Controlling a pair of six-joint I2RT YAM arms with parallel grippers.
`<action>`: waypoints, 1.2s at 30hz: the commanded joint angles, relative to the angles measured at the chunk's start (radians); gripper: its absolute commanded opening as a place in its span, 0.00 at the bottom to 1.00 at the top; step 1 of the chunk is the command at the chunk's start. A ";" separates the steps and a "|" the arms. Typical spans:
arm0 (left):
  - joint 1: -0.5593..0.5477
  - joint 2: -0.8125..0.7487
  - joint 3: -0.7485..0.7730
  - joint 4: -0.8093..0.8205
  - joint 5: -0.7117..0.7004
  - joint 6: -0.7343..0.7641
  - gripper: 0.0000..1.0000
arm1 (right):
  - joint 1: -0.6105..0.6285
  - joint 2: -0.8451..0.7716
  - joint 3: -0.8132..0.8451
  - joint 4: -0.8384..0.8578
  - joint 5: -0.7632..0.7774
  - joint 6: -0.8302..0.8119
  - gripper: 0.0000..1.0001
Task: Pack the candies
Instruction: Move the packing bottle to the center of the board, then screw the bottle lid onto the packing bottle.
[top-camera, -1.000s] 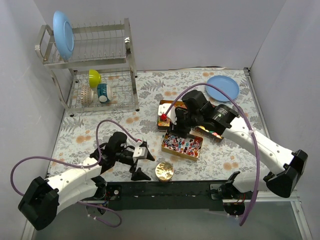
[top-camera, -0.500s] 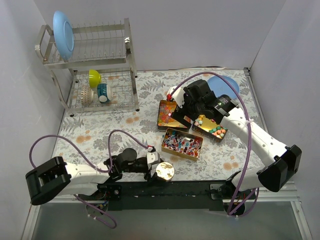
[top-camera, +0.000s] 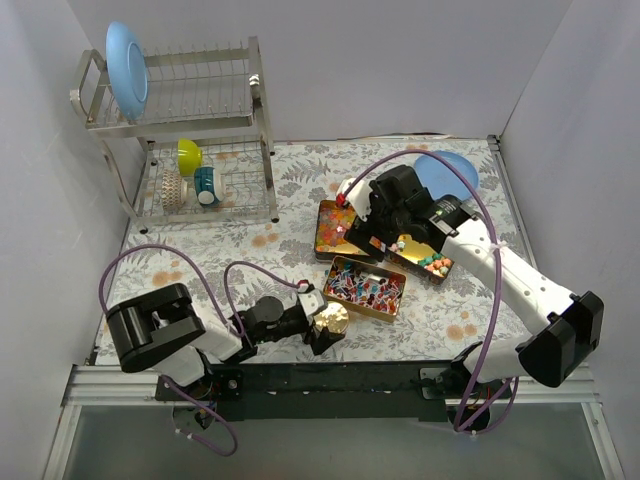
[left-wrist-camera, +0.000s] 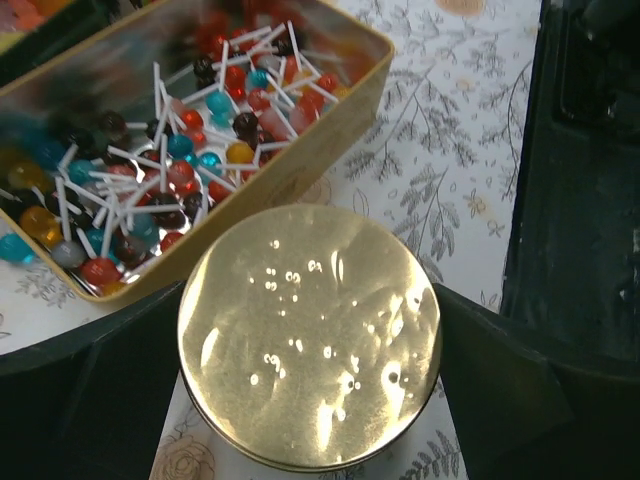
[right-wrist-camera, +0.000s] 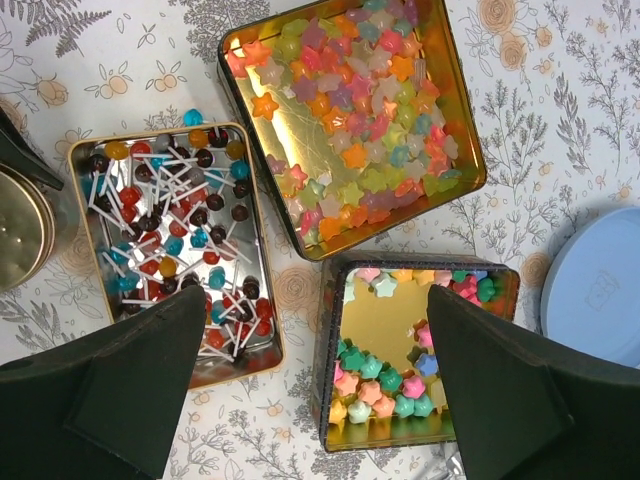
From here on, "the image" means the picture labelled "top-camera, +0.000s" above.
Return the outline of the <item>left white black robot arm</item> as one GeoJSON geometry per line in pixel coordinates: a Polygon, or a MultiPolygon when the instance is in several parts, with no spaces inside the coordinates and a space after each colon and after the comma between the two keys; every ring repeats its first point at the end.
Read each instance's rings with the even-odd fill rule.
{"type": "Polygon", "coordinates": [[[343,306],[306,286],[288,309],[265,296],[232,316],[234,326],[244,328],[240,338],[224,326],[206,327],[181,283],[122,302],[106,319],[123,372],[154,370],[193,400],[211,392],[213,362],[236,365],[255,356],[259,345],[294,336],[320,355],[345,337],[349,323],[343,306]]]}

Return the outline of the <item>tin of star candies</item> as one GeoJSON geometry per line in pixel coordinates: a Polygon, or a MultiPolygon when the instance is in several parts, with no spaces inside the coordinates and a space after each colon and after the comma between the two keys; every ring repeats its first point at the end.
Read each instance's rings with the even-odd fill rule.
{"type": "Polygon", "coordinates": [[[386,250],[386,259],[434,285],[441,285],[447,279],[454,264],[450,258],[408,234],[400,235],[386,250]]]}

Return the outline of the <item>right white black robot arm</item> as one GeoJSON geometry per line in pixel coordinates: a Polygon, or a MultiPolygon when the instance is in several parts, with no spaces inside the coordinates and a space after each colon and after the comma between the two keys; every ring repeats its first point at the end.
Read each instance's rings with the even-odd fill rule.
{"type": "Polygon", "coordinates": [[[433,199],[412,167],[396,166],[369,182],[346,179],[336,201],[356,213],[348,242],[382,260],[385,248],[409,235],[480,280],[527,329],[522,338],[467,348],[443,373],[442,391],[471,398],[491,381],[522,375],[555,388],[597,348],[604,313],[597,295],[573,293],[492,241],[487,215],[453,195],[433,199]]]}

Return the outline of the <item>gold round lid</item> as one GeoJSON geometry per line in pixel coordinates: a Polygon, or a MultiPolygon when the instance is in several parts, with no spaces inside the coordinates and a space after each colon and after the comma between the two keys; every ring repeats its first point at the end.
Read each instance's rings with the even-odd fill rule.
{"type": "Polygon", "coordinates": [[[321,333],[344,334],[350,322],[348,310],[338,302],[329,302],[327,307],[314,316],[314,329],[321,333]]]}

